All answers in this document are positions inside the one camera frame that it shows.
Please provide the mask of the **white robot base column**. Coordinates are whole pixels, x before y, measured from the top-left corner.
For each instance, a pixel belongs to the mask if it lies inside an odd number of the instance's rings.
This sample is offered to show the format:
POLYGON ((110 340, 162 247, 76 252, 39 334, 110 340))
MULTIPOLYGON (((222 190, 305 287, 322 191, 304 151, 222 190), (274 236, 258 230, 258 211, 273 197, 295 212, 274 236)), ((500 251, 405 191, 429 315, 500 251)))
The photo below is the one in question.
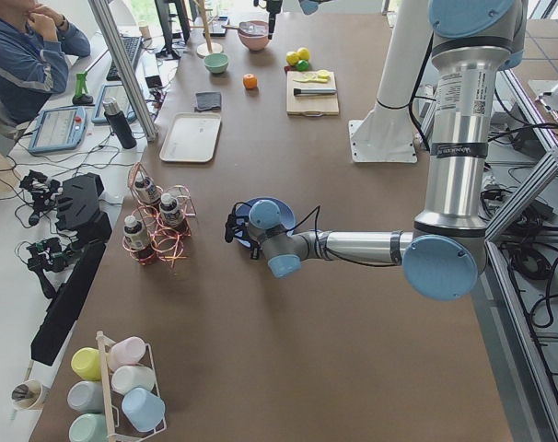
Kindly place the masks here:
POLYGON ((364 120, 349 121, 355 163, 414 163, 414 126, 409 110, 422 79, 433 35, 425 0, 401 3, 382 71, 375 106, 364 120))

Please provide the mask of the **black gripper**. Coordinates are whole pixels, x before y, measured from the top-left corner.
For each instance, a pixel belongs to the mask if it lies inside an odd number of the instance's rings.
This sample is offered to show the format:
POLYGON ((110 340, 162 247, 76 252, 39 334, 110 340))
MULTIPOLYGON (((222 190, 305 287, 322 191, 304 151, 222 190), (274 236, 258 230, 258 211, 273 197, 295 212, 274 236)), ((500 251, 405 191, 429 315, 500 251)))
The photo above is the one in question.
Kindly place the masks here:
POLYGON ((255 7, 260 7, 269 13, 268 17, 268 39, 273 38, 276 14, 282 11, 283 0, 253 0, 253 5, 255 7))
POLYGON ((232 215, 227 217, 225 222, 225 241, 231 243, 237 239, 242 245, 247 244, 250 250, 251 259, 259 259, 261 247, 248 232, 249 213, 252 204, 249 202, 237 202, 232 208, 232 215))

